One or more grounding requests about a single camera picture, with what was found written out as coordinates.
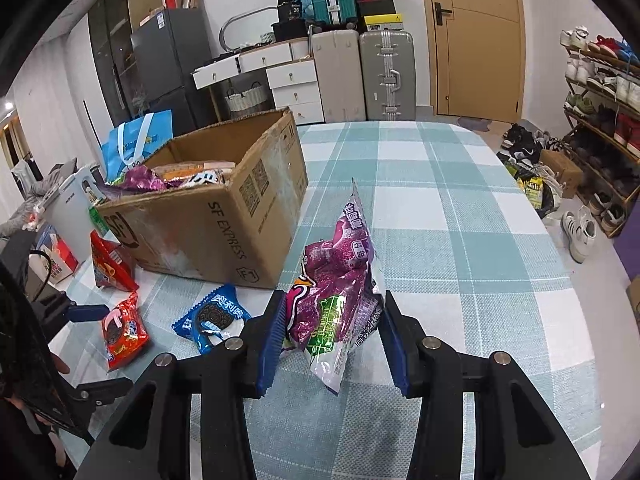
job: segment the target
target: suitcase handle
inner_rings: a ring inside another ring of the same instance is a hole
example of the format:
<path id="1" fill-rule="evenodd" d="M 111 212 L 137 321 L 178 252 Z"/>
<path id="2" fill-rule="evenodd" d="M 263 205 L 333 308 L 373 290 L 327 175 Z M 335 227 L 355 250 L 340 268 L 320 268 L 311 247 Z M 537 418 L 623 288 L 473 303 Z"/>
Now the suitcase handle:
<path id="1" fill-rule="evenodd" d="M 394 70 L 393 68 L 391 70 L 389 70 L 389 72 L 391 72 L 392 74 L 394 74 L 396 76 L 396 86 L 394 88 L 391 89 L 392 92 L 397 92 L 400 87 L 402 86 L 402 80 L 400 79 L 400 73 L 398 72 L 398 70 Z"/>

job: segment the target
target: purple snack bag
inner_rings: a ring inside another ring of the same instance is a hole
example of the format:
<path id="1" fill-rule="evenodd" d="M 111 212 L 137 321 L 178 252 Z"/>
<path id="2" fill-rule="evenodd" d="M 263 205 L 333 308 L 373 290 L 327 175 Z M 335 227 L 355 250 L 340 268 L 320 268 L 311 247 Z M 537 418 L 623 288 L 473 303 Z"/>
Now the purple snack bag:
<path id="1" fill-rule="evenodd" d="M 373 253 L 354 184 L 334 237 L 306 246 L 302 273 L 287 293 L 287 338 L 335 394 L 349 350 L 375 330 L 382 310 L 376 317 L 377 300 L 364 295 Z"/>

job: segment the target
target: shopping bag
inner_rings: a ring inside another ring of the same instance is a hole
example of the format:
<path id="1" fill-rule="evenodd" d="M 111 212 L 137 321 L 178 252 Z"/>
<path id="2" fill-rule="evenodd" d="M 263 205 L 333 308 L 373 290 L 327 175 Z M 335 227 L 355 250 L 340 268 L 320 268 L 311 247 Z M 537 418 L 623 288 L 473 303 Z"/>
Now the shopping bag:
<path id="1" fill-rule="evenodd" d="M 111 130 L 109 140 L 100 147 L 107 181 L 112 182 L 141 164 L 173 136 L 171 110 L 149 113 Z"/>

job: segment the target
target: beige suitcase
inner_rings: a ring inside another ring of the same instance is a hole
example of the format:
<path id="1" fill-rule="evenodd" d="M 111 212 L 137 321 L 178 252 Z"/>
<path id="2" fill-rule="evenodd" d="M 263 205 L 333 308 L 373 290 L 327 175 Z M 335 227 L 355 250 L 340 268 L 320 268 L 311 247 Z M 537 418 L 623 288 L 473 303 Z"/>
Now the beige suitcase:
<path id="1" fill-rule="evenodd" d="M 311 37 L 324 121 L 366 121 L 358 33 L 332 30 Z"/>

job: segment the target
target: barcode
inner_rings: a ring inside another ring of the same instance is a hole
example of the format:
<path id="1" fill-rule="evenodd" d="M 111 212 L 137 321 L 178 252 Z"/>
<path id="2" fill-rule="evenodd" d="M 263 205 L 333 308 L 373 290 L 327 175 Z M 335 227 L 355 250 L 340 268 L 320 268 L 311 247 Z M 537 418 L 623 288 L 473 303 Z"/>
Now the barcode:
<path id="1" fill-rule="evenodd" d="M 242 183 L 242 186 L 240 186 L 240 194 L 244 199 L 246 208 L 249 210 L 249 215 L 253 216 L 255 208 L 257 208 L 260 203 L 260 197 L 258 196 L 258 192 L 255 190 L 254 180 L 251 178 L 250 174 L 247 175 L 246 180 Z"/>
<path id="2" fill-rule="evenodd" d="M 264 169 L 262 159 L 258 160 L 258 164 L 255 165 L 252 173 L 254 174 L 255 183 L 258 185 L 260 194 L 264 195 L 264 192 L 267 191 L 267 188 L 269 187 L 269 177 Z"/>

